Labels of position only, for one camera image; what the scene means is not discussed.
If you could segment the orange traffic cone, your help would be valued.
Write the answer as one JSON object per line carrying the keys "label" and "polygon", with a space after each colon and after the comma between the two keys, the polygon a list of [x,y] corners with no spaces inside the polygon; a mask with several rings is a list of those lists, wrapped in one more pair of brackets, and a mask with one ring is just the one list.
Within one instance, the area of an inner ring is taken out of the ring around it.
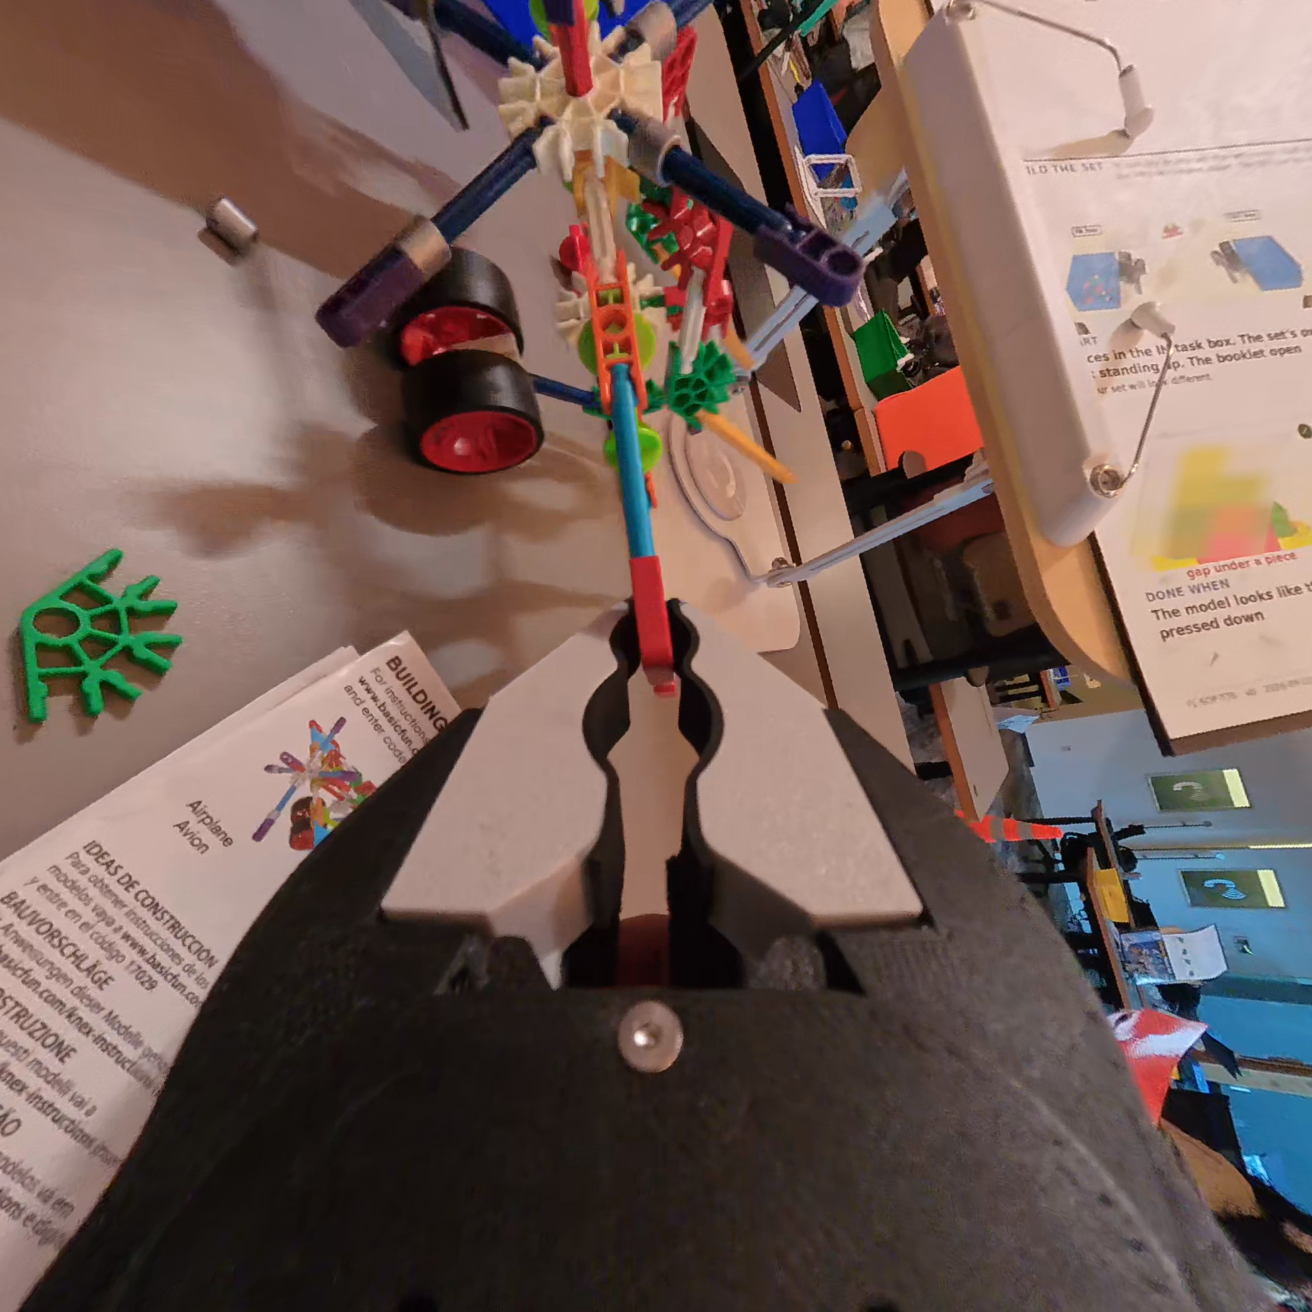
{"label": "orange traffic cone", "polygon": [[1059,841],[1062,836],[1062,827],[1057,824],[1032,822],[1015,816],[992,813],[971,818],[962,808],[956,808],[954,813],[989,844],[1015,841]]}

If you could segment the green plastic bin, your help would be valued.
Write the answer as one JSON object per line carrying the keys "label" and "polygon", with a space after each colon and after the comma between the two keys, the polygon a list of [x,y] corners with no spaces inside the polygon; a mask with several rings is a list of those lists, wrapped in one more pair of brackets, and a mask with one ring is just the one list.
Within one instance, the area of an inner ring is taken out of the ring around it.
{"label": "green plastic bin", "polygon": [[887,312],[875,312],[848,335],[857,349],[865,385],[876,399],[887,399],[914,387],[904,368],[906,360],[914,363],[914,357]]}

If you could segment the orange plastic bin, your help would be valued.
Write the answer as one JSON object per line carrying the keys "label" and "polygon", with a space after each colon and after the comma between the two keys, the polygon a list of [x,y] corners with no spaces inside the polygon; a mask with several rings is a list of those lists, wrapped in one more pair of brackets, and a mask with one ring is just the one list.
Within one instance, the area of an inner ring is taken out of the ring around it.
{"label": "orange plastic bin", "polygon": [[982,449],[982,433],[959,366],[879,399],[875,426],[885,469],[900,466],[907,452],[917,452],[928,469],[935,469]]}

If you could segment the white tilted reading stand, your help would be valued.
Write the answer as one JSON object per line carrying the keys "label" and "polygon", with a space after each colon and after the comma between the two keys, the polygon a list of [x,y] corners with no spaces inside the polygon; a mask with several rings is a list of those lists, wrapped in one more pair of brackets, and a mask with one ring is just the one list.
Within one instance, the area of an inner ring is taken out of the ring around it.
{"label": "white tilted reading stand", "polygon": [[[1042,287],[1035,226],[1015,176],[1018,154],[1000,124],[987,68],[987,16],[1040,16],[1017,2],[935,2],[884,87],[896,90],[907,124],[912,196],[945,294],[964,377],[989,451],[995,482],[1010,466],[1018,510],[1042,546],[1095,549],[1120,646],[1142,682],[1124,637],[1093,532],[1128,471],[1095,465],[1098,440],[1078,399],[1059,341],[1054,304]],[[1223,732],[1173,743],[1153,726],[1164,749],[1231,744],[1292,729],[1309,715],[1263,724],[1263,732]]]}

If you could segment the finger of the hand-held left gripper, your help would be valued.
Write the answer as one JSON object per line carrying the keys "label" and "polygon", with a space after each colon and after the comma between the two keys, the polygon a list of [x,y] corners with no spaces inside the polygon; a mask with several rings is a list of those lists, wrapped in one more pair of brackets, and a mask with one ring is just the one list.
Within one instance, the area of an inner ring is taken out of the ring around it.
{"label": "finger of the hand-held left gripper", "polygon": [[398,63],[426,104],[459,130],[470,123],[450,74],[428,2],[351,1],[351,7]]}

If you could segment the printed instruction sheet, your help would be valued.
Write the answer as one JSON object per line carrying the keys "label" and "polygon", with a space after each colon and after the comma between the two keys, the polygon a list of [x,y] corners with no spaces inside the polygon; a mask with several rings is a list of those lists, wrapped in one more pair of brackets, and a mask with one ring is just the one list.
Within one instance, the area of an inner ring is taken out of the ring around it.
{"label": "printed instruction sheet", "polygon": [[1017,2],[989,88],[1173,743],[1309,715],[1309,2]]}

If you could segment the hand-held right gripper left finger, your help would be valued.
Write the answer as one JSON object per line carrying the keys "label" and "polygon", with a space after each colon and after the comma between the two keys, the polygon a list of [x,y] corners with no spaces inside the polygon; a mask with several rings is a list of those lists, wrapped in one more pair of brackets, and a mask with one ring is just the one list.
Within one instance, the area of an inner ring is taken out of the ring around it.
{"label": "hand-held right gripper left finger", "polygon": [[586,858],[612,790],[609,754],[586,740],[586,707],[629,662],[614,605],[493,693],[383,896],[389,919],[433,921],[528,941],[551,986],[595,921]]}

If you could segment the green wall sign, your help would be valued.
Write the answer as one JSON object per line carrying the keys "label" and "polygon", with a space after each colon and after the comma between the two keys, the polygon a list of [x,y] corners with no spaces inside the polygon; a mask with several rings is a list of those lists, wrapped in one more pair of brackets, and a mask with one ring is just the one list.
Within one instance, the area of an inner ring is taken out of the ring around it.
{"label": "green wall sign", "polygon": [[1284,910],[1282,885],[1271,868],[1206,869],[1187,866],[1179,871],[1187,900],[1198,908]]}
{"label": "green wall sign", "polygon": [[1160,813],[1245,810],[1253,805],[1237,766],[1206,766],[1146,777]]}

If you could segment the colourful toy construction model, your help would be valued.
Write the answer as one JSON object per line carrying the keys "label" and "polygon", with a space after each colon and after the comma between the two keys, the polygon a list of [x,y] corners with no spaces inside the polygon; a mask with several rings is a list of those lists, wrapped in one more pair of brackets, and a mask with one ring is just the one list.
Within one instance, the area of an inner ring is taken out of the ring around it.
{"label": "colourful toy construction model", "polygon": [[746,237],[753,255],[787,280],[800,299],[795,316],[812,304],[850,302],[864,255],[795,207],[750,196],[684,145],[678,120],[707,2],[647,2],[609,34],[589,2],[545,2],[550,38],[532,45],[464,2],[428,4],[440,38],[456,35],[503,70],[497,110],[511,138],[437,213],[414,218],[337,287],[317,323],[344,349],[384,334],[462,248],[458,238],[526,174],[562,182],[576,223],[559,252],[567,276],[559,324],[592,385],[561,383],[512,359],[529,371],[536,399],[575,404],[609,427],[637,649],[653,690],[670,696],[675,638],[651,526],[662,441],[645,418],[675,415],[686,433],[711,432],[770,480],[793,480],[725,413],[773,349],[732,334],[731,237]]}

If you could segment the green toy connector piece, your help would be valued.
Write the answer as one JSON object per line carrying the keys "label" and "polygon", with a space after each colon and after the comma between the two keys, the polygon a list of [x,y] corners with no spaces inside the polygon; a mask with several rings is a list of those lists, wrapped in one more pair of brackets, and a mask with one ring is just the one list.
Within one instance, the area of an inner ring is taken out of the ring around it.
{"label": "green toy connector piece", "polygon": [[95,718],[108,696],[133,702],[142,688],[123,669],[148,674],[172,669],[183,635],[167,629],[178,602],[156,596],[158,576],[125,583],[109,577],[123,552],[111,547],[58,582],[22,612],[17,635],[26,718],[42,724],[56,683],[69,683],[83,711]]}

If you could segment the folded instruction booklet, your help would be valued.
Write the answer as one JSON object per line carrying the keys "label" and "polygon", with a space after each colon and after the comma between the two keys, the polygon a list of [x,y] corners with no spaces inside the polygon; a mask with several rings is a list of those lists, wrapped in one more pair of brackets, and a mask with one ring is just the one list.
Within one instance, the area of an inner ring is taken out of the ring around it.
{"label": "folded instruction booklet", "polygon": [[244,933],[458,704],[340,647],[3,861],[1,1308],[84,1222]]}

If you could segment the small blue plastic bin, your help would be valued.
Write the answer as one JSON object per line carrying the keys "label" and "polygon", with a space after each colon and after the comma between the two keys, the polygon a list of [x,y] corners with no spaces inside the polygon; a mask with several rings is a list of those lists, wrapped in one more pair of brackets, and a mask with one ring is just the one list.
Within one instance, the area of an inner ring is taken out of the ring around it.
{"label": "small blue plastic bin", "polygon": [[796,96],[792,116],[806,155],[846,152],[848,129],[820,80],[814,80]]}

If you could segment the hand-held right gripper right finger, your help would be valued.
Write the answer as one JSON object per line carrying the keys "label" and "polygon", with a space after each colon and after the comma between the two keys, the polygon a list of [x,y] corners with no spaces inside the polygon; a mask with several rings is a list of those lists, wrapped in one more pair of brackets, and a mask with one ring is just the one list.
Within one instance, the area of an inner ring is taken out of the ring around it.
{"label": "hand-held right gripper right finger", "polygon": [[695,607],[668,615],[695,754],[667,863],[672,982],[739,986],[779,940],[920,921],[846,719]]}

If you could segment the printed plastic bag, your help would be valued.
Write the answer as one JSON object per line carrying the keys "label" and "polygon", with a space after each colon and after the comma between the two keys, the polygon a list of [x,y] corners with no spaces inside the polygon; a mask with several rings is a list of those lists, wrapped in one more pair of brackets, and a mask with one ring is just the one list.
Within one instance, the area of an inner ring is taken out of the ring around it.
{"label": "printed plastic bag", "polygon": [[1157,1124],[1179,1061],[1207,1033],[1203,1021],[1156,1008],[1107,1016],[1151,1122]]}

